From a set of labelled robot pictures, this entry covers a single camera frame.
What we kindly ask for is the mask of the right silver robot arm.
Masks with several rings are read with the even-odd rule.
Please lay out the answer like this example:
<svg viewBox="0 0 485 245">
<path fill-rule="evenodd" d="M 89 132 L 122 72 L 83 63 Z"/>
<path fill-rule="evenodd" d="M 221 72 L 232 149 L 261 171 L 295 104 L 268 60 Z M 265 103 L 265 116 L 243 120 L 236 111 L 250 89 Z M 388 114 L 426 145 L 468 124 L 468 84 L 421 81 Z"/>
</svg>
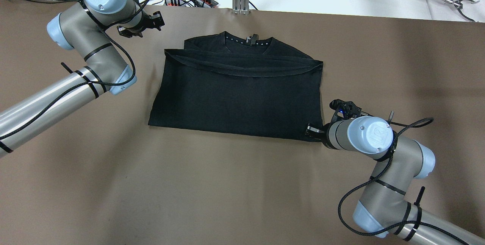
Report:
<svg viewBox="0 0 485 245">
<path fill-rule="evenodd" d="M 306 133 L 333 150 L 356 151 L 376 161 L 353 213 L 358 234 L 385 238 L 394 234 L 417 245 L 483 245 L 484 239 L 425 211 L 422 194 L 414 203 L 405 195 L 414 178 L 426 178 L 434 153 L 416 140 L 395 133 L 384 119 L 363 116 L 308 126 Z"/>
</svg>

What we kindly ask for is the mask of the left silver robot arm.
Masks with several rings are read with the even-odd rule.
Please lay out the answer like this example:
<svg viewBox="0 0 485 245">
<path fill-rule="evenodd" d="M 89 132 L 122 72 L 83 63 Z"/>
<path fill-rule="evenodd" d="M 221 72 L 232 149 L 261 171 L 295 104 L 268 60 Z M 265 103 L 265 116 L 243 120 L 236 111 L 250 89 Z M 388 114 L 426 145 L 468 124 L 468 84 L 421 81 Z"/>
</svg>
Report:
<svg viewBox="0 0 485 245">
<path fill-rule="evenodd" d="M 1 157 L 104 93 L 117 95 L 136 83 L 135 61 L 107 31 L 116 27 L 130 38 L 161 30 L 161 12 L 145 8 L 138 0 L 78 0 L 47 24 L 51 40 L 76 52 L 81 63 L 65 66 L 65 77 L 1 112 Z"/>
</svg>

